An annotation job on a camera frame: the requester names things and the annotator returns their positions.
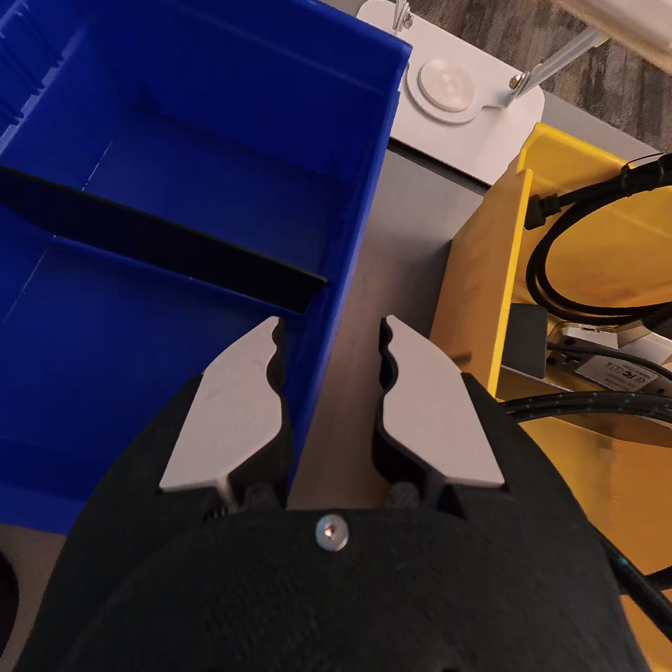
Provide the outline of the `blue plastic storage bin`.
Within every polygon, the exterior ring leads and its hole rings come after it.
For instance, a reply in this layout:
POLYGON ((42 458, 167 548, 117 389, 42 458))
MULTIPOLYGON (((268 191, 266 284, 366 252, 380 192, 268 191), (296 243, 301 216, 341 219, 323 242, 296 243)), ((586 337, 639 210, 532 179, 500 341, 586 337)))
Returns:
POLYGON ((270 316, 300 455, 410 55, 320 1, 1 2, 1 166, 328 280, 298 314, 1 204, 1 523, 68 534, 168 400, 270 316))

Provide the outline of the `grey hdmi switch hub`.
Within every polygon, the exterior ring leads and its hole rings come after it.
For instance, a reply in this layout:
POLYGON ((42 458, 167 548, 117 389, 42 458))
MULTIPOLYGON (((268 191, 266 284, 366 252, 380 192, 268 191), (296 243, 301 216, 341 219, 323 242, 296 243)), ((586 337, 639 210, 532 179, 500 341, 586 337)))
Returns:
POLYGON ((671 397, 671 328, 558 323, 547 363, 609 391, 671 397))

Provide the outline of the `yellow plastic storage bin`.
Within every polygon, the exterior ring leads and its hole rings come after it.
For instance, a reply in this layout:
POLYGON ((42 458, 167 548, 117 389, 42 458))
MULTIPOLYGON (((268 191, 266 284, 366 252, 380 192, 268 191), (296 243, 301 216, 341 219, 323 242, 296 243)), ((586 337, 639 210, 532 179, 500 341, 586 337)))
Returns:
MULTIPOLYGON (((500 399, 532 396, 501 364, 512 304, 532 304, 524 273, 557 217, 524 230, 528 197, 616 176, 645 148, 612 153, 538 123, 451 241, 430 340, 500 399)), ((576 302, 635 307, 671 300, 671 188, 623 199, 574 226, 548 259, 553 287, 576 302)), ((591 522, 643 573, 671 565, 671 428, 624 416, 523 424, 591 522)))

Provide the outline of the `dark grey power adapter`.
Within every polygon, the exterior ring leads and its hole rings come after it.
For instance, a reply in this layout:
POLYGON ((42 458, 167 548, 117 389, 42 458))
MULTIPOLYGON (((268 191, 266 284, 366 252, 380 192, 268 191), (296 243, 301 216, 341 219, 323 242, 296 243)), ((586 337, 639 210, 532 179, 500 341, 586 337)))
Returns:
POLYGON ((501 365, 542 380, 546 367, 548 311, 534 304, 512 304, 501 365))

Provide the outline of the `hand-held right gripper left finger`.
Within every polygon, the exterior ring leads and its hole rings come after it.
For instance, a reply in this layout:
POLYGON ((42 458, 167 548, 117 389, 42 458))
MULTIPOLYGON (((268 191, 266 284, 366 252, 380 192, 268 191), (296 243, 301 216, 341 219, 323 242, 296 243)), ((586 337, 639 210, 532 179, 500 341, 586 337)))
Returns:
POLYGON ((163 492, 244 494, 286 486, 294 459, 285 382, 284 320, 271 316, 204 370, 159 483, 163 492))

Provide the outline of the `black textured round object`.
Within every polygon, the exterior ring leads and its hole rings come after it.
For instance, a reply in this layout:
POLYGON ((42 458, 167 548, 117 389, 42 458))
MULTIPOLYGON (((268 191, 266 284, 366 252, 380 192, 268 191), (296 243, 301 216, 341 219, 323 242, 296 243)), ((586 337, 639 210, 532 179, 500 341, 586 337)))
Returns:
POLYGON ((20 604, 20 589, 15 571, 1 553, 1 651, 12 634, 20 604))

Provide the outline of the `black bin divider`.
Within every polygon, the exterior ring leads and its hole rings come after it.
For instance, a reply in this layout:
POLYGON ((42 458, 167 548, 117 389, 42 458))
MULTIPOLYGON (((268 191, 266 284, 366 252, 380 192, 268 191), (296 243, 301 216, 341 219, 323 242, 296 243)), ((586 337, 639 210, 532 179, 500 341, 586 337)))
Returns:
POLYGON ((328 284, 227 240, 4 165, 1 203, 56 237, 298 314, 328 284))

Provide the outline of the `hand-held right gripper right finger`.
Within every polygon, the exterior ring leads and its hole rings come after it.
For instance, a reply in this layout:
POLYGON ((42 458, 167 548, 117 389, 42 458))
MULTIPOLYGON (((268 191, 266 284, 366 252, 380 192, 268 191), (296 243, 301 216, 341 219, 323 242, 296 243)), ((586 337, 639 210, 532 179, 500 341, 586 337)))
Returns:
POLYGON ((394 315, 381 319, 378 350, 372 460, 380 475, 418 489, 503 486, 458 365, 394 315))

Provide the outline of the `instruction sheet sign stand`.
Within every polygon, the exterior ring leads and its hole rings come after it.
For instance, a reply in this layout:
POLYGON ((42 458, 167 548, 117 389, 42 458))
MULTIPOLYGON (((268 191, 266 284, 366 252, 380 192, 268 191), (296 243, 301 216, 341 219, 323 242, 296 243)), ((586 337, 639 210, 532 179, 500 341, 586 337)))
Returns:
POLYGON ((671 151, 670 1, 366 1, 412 46, 395 142, 491 186, 538 122, 622 158, 671 151))

